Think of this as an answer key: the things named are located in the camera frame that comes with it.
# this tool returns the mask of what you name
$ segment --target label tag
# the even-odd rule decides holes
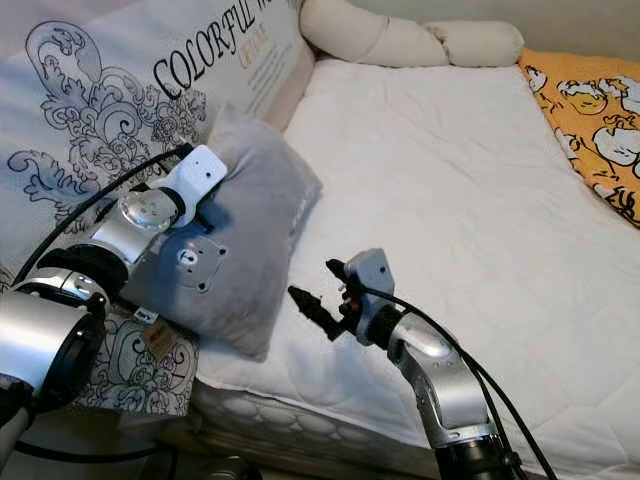
[[[142,323],[146,323],[147,325],[151,325],[158,319],[157,313],[142,307],[138,307],[138,310],[136,310],[136,313],[134,313],[133,316],[136,317],[136,319],[140,320]]]
[[[178,341],[178,334],[165,320],[160,319],[144,329],[142,338],[151,355],[161,361],[173,350]]]

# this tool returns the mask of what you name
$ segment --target quilted mattress cover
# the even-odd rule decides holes
[[[517,67],[324,60],[285,136],[324,183],[290,283],[337,314],[324,261],[384,248],[396,294],[485,365],[562,478],[640,475],[638,232],[571,170]],[[289,298],[264,363],[207,342],[197,377],[426,446],[384,352],[330,343]]]

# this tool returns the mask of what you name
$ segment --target silver robotic arm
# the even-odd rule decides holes
[[[0,298],[0,472],[35,412],[59,408],[86,383],[110,300],[153,239],[193,220],[226,175],[207,147],[121,197],[86,241],[52,250]]]
[[[292,286],[290,295],[330,340],[348,331],[363,345],[376,344],[387,352],[415,393],[441,477],[515,478],[517,456],[503,450],[480,384],[458,351],[416,314],[401,312],[390,301],[363,291],[366,286],[393,294],[395,285],[383,250],[367,250],[346,264],[330,260],[327,267],[346,284],[340,322],[310,293]]]

